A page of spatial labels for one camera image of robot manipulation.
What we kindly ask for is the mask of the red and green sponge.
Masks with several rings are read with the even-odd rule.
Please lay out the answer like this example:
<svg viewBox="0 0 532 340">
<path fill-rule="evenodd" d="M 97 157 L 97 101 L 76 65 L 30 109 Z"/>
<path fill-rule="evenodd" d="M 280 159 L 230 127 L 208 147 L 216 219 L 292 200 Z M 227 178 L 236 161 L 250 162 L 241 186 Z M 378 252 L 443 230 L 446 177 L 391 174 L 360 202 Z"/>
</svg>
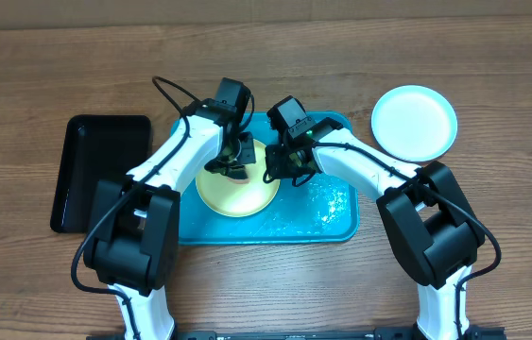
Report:
<svg viewBox="0 0 532 340">
<path fill-rule="evenodd" d="M 237 184 L 246 184 L 250 182 L 250 179 L 247 175 L 230 175 L 228 176 L 228 180 L 230 180 L 233 183 Z"/>
</svg>

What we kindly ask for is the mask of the green rimmed plate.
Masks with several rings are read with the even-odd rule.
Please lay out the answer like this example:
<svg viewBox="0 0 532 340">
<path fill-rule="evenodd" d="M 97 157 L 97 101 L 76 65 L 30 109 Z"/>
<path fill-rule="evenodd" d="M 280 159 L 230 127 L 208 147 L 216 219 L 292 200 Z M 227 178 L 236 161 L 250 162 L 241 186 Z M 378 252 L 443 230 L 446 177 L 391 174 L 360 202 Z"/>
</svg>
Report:
<svg viewBox="0 0 532 340">
<path fill-rule="evenodd" d="M 246 166 L 248 179 L 231 179 L 201 170 L 196 176 L 202 201 L 216 213 L 228 217 L 246 217 L 264 209 L 277 194 L 281 181 L 263 181 L 266 171 L 266 145 L 254 141 L 256 163 Z"/>
</svg>

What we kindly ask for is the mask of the light blue plate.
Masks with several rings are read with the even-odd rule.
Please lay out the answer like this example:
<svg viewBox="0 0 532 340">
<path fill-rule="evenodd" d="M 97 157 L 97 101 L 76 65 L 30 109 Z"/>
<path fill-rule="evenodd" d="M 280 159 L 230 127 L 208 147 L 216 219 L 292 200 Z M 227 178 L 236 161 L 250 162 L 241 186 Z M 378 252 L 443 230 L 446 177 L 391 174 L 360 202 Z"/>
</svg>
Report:
<svg viewBox="0 0 532 340">
<path fill-rule="evenodd" d="M 407 162 L 429 162 L 454 144 L 458 120 L 440 93 L 420 85 L 394 88 L 376 102 L 371 130 L 380 147 Z"/>
</svg>

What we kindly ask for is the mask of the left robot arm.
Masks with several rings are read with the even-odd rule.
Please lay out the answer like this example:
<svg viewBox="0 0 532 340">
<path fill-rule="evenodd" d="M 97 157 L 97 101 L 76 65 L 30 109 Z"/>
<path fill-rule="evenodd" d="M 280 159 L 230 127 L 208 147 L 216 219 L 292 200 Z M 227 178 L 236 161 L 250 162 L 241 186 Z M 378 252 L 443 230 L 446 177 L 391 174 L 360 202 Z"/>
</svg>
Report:
<svg viewBox="0 0 532 340">
<path fill-rule="evenodd" d="M 116 298 L 122 339 L 170 339 L 175 321 L 165 284 L 175 264 L 180 199 L 201 170 L 246 182 L 255 161 L 246 131 L 254 109 L 250 89 L 223 78 L 215 96 L 178 107 L 169 139 L 124 180 L 98 182 L 90 227 L 71 263 L 83 292 Z"/>
</svg>

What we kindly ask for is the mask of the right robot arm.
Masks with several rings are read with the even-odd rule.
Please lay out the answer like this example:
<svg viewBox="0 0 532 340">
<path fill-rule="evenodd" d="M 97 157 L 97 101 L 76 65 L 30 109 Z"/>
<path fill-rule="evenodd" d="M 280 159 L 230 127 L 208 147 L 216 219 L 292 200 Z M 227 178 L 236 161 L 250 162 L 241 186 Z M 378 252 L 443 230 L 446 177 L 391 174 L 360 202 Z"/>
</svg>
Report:
<svg viewBox="0 0 532 340">
<path fill-rule="evenodd" d="M 308 115 L 292 96 L 266 115 L 279 141 L 266 149 L 264 178 L 300 186 L 325 174 L 373 200 L 397 262 L 418 285 L 419 337 L 468 338 L 465 283 L 485 235 L 451 170 L 390 158 L 335 119 Z"/>
</svg>

